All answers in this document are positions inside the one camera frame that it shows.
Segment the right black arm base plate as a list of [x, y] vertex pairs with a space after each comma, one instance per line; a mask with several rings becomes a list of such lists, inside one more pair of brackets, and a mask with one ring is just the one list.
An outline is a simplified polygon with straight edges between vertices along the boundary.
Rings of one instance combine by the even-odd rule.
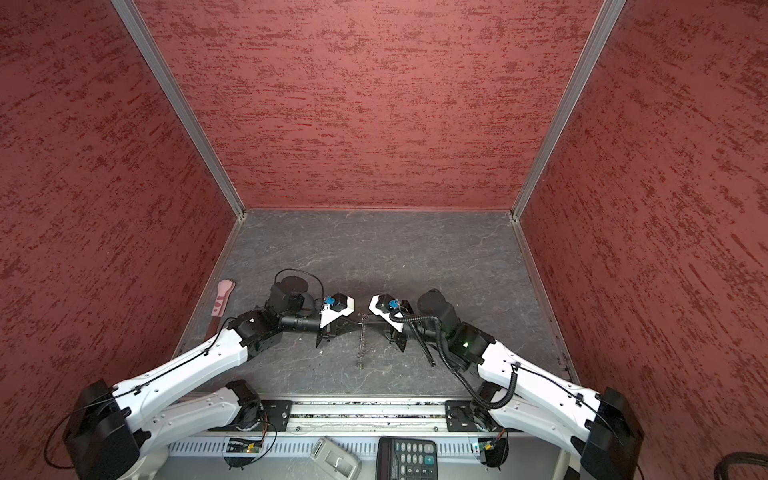
[[499, 425], [473, 401], [448, 400], [444, 404], [449, 432], [497, 432]]

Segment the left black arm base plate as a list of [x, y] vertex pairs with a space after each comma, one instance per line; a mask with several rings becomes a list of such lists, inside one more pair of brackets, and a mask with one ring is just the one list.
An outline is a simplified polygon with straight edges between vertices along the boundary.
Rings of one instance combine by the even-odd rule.
[[261, 400], [243, 406], [232, 422], [232, 426], [243, 432], [263, 431], [275, 427], [284, 432], [290, 419], [294, 402], [291, 400]]

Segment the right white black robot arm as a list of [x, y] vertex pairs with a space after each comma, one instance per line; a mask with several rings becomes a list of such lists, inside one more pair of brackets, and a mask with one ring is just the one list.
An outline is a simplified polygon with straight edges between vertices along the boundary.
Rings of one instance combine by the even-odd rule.
[[639, 477], [645, 433], [624, 394], [613, 388], [597, 392], [525, 360], [461, 320], [437, 289], [423, 294], [414, 310], [403, 300], [378, 294], [369, 311], [396, 332], [413, 333], [435, 348], [475, 405], [498, 426], [570, 452], [592, 479]]

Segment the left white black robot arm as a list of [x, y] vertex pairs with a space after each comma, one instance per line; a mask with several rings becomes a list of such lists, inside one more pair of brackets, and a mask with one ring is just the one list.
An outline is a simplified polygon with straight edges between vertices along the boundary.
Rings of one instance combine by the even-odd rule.
[[254, 359], [284, 332], [327, 337], [355, 311], [353, 297], [315, 299], [296, 269], [277, 280], [265, 304], [222, 322], [196, 348], [136, 377], [83, 388], [58, 429], [80, 479], [119, 479], [151, 452], [210, 428], [258, 419], [258, 394], [244, 381], [228, 383], [198, 400], [186, 394]]

